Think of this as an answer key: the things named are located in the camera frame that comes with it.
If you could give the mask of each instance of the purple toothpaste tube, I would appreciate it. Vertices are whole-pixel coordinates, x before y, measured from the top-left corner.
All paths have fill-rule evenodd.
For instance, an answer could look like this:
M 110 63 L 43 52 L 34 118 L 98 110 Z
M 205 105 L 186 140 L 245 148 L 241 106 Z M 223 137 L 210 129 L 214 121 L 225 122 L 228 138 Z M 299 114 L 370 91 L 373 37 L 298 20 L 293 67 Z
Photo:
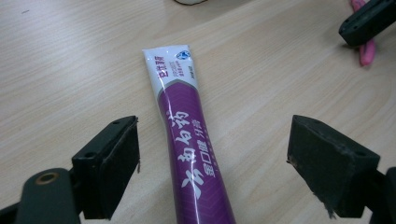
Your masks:
M 189 46 L 143 52 L 167 132 L 177 223 L 235 223 L 207 133 Z

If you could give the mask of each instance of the pink object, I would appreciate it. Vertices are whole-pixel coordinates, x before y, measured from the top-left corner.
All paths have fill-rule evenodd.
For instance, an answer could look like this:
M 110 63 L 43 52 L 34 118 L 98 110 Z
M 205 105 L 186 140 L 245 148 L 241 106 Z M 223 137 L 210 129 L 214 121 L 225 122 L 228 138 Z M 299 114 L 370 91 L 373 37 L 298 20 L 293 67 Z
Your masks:
M 353 10 L 356 12 L 366 4 L 363 0 L 351 0 Z M 373 39 L 367 41 L 364 45 L 359 47 L 361 55 L 361 66 L 369 65 L 373 62 L 375 56 L 375 42 Z

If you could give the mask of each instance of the light wood grain surface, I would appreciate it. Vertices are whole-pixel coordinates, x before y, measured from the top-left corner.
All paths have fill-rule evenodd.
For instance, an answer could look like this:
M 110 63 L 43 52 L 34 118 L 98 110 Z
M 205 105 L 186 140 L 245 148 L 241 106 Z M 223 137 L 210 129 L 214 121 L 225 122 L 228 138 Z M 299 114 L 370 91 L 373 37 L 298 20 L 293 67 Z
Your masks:
M 175 223 L 167 144 L 141 49 L 188 44 L 209 135 L 238 223 L 329 219 L 286 163 L 291 116 L 322 120 L 396 161 L 396 27 L 372 66 L 337 34 L 347 0 L 0 3 L 0 207 L 24 181 L 71 168 L 114 119 L 137 115 L 142 167 L 110 222 Z

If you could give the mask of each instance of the black plastic part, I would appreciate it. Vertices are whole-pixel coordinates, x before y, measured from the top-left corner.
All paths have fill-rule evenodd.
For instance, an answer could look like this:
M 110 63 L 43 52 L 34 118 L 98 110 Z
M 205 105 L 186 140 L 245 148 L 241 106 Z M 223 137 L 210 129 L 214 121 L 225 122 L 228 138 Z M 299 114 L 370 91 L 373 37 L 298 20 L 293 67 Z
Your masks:
M 395 0 L 371 0 L 346 19 L 339 34 L 349 46 L 363 45 L 396 21 Z
M 73 158 L 78 206 L 87 219 L 110 219 L 139 163 L 137 117 L 107 125 Z
M 30 177 L 23 186 L 15 223 L 80 223 L 69 172 L 55 168 Z
M 396 167 L 388 169 L 385 180 L 385 195 L 392 223 L 396 223 Z
M 17 218 L 19 203 L 14 203 L 9 207 L 0 210 L 0 223 L 1 224 L 12 224 Z
M 361 217 L 362 185 L 379 156 L 325 123 L 293 116 L 288 161 L 325 204 L 330 216 Z

